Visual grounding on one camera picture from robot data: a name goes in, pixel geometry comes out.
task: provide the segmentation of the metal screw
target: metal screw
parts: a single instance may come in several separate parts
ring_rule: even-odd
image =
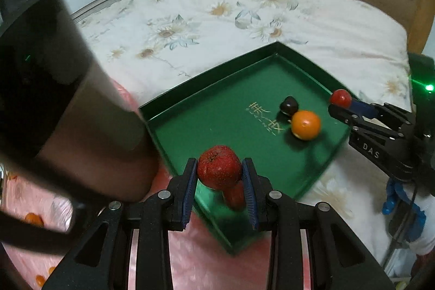
[[[164,189],[163,191],[158,192],[157,196],[160,199],[168,199],[170,197],[170,192],[166,189]]]
[[[280,199],[282,197],[282,193],[280,191],[270,191],[269,192],[269,197],[272,199]]]
[[[319,210],[323,211],[323,212],[328,212],[330,210],[330,206],[328,203],[325,202],[321,202],[319,203],[319,205],[317,205],[317,207],[319,208]]]
[[[117,210],[121,207],[121,202],[118,202],[117,200],[114,200],[113,202],[109,203],[109,209],[110,210]]]

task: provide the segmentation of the floral bedsheet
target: floral bedsheet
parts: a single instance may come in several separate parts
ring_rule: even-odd
[[[361,99],[410,108],[406,31],[357,0],[121,0],[79,23],[107,73],[142,105],[225,61],[280,41]],[[386,175],[346,146],[304,202],[329,202],[378,261]]]

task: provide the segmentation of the small orange fruit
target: small orange fruit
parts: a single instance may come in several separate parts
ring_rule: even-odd
[[[37,275],[36,278],[36,284],[38,284],[39,287],[43,287],[45,284],[45,278],[42,275]]]
[[[44,222],[42,221],[42,218],[39,215],[36,215],[35,213],[28,213],[24,220],[33,225],[37,226],[44,226]]]
[[[320,118],[311,111],[298,111],[291,119],[291,132],[301,140],[312,140],[320,133]]]

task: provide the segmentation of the green tray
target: green tray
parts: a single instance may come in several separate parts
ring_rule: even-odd
[[[259,175],[297,199],[348,135],[349,128],[328,114],[329,97],[340,88],[344,86],[323,69],[276,42],[190,79],[142,106],[141,112],[172,174],[181,174],[189,157],[199,158],[223,144],[241,160],[251,157]],[[315,140],[295,138],[279,114],[289,95],[300,110],[320,116],[322,130]],[[257,235],[246,211],[231,211],[220,192],[200,182],[194,209],[228,252],[238,252]]]

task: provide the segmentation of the dark cherry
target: dark cherry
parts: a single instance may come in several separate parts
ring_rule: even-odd
[[[289,116],[290,118],[299,110],[299,104],[296,99],[292,96],[288,96],[285,100],[280,104],[279,110]]]

